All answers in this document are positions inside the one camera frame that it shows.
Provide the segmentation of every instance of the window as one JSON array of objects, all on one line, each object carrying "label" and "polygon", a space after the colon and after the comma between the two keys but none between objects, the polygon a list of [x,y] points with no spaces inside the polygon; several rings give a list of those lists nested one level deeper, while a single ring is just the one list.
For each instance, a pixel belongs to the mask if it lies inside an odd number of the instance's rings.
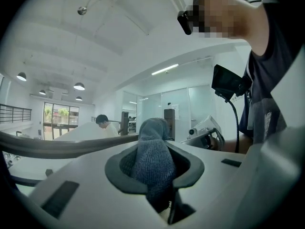
[{"label": "window", "polygon": [[44,103],[44,140],[53,140],[78,127],[79,107]]}]

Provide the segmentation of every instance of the silver ceiling sphere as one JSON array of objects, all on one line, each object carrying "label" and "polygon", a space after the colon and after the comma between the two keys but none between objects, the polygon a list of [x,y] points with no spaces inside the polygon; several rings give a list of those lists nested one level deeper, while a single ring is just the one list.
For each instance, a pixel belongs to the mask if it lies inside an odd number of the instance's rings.
[{"label": "silver ceiling sphere", "polygon": [[87,8],[86,7],[79,7],[77,10],[79,15],[85,15],[87,12]]}]

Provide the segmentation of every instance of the black metal railing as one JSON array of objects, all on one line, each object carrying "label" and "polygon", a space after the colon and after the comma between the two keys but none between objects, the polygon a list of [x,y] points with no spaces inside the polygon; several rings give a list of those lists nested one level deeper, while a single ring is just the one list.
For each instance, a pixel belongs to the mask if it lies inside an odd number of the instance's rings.
[{"label": "black metal railing", "polygon": [[31,112],[31,109],[0,104],[0,123],[29,121]]}]

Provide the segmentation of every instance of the black curved rail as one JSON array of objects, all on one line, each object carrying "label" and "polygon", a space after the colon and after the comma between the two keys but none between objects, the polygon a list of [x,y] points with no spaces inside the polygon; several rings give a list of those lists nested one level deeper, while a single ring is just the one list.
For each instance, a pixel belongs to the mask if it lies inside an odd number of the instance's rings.
[{"label": "black curved rail", "polygon": [[139,135],[88,141],[41,141],[0,132],[1,151],[31,158],[66,159],[138,140]]}]

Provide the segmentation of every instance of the person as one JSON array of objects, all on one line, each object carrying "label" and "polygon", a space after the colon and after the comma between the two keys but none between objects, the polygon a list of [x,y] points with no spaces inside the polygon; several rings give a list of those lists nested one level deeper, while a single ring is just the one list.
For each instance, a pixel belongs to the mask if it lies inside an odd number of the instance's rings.
[{"label": "person", "polygon": [[113,123],[109,122],[106,115],[100,114],[98,117],[96,117],[95,123],[100,128],[105,130],[106,138],[119,136],[118,130],[115,128]]},{"label": "person", "polygon": [[[291,2],[263,0],[254,6],[248,0],[193,0],[188,10],[191,29],[214,32],[217,37],[246,40],[252,50],[245,75],[252,81],[239,123],[243,135],[239,152],[263,143],[271,134],[286,128],[285,120],[271,91],[285,75],[303,43],[303,29],[292,16]],[[212,138],[214,150],[219,142]],[[222,151],[234,152],[236,140],[226,141]]]}]

